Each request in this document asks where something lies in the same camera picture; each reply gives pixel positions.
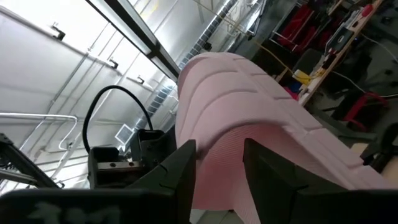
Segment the wooden background workbench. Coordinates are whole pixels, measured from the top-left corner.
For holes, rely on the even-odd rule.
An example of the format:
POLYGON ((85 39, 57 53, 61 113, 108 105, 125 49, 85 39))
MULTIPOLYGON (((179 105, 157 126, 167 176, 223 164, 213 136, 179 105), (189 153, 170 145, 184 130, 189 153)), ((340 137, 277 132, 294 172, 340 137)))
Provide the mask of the wooden background workbench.
POLYGON ((352 24, 347 27, 347 30, 350 30, 353 34, 348 38, 346 43, 343 45, 343 48, 340 51, 328 50, 328 54, 321 57, 309 77, 303 79, 307 83, 304 83, 300 87, 300 92, 297 98, 297 101, 301 106, 305 106, 308 103, 318 87, 322 84, 323 80, 329 73, 331 73, 339 59, 341 59, 348 51, 349 46, 359 35, 383 1, 384 0, 372 0, 372 3, 365 6, 364 9, 361 10, 361 12, 353 19, 352 24))

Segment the long ceiling light fixture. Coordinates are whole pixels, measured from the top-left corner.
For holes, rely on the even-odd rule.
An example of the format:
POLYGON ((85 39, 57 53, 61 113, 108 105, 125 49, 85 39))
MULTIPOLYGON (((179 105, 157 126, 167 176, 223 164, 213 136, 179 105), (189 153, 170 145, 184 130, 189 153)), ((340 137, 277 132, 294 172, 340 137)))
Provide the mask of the long ceiling light fixture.
POLYGON ((128 0, 85 0, 168 78, 180 69, 128 0))

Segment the red tool cabinet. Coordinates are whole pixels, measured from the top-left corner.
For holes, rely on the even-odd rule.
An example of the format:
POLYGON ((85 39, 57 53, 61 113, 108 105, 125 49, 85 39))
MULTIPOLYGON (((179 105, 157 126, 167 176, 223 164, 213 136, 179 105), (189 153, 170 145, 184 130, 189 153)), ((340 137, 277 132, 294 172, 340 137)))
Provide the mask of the red tool cabinet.
POLYGON ((290 52, 301 55, 327 20, 327 10, 316 0, 295 4, 277 28, 275 41, 290 52))

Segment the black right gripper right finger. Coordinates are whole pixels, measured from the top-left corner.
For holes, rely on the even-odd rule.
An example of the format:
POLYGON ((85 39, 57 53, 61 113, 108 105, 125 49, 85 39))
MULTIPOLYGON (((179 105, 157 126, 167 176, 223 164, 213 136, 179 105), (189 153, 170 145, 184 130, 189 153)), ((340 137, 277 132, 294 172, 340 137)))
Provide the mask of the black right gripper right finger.
POLYGON ((245 140, 243 162, 261 224, 335 224, 349 218, 344 188, 257 141, 245 140))

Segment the pink rubber slide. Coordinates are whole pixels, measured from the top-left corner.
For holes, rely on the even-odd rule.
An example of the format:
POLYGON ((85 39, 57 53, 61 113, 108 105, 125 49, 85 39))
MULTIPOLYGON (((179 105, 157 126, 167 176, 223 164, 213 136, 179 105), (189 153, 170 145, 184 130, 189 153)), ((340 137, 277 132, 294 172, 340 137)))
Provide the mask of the pink rubber slide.
POLYGON ((208 52, 178 78, 177 145, 197 144, 194 209, 234 210, 260 224, 243 164, 251 138, 289 161, 349 190, 391 189, 273 78, 248 59, 208 52))

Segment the red metal frame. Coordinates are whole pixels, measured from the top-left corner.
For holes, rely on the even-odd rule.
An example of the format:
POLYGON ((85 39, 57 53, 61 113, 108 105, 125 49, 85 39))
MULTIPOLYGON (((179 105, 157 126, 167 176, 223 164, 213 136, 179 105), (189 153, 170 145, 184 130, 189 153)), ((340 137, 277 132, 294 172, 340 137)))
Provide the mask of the red metal frame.
POLYGON ((361 132, 368 132, 370 122, 377 119, 381 110, 389 108, 389 102, 374 92, 356 92, 346 95, 341 102, 344 109, 342 121, 361 132))

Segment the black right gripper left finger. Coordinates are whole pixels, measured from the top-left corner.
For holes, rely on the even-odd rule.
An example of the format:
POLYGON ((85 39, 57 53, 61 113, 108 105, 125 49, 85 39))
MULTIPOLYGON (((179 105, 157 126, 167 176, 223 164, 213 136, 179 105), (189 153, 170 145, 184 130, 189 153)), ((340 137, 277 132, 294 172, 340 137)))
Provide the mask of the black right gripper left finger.
POLYGON ((196 141, 188 140, 131 188, 131 224, 190 224, 196 179, 196 141))

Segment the silver ceiling conduit pipe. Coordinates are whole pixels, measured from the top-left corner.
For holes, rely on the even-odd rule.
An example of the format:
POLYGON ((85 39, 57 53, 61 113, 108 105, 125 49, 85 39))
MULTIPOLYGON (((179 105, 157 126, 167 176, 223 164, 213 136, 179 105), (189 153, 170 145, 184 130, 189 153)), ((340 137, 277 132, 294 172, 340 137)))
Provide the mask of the silver ceiling conduit pipe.
POLYGON ((37 113, 10 113, 10 112, 0 112, 0 117, 17 117, 17 118, 24 118, 24 117, 34 117, 34 118, 63 118, 63 119, 72 119, 74 120, 74 124, 69 130, 69 132, 65 135, 65 137, 60 141, 58 148, 61 151, 66 151, 68 148, 62 147, 62 144, 66 140, 67 137, 73 132, 73 130, 76 128, 78 124, 78 118, 76 116, 72 115, 64 115, 64 114, 37 114, 37 113))

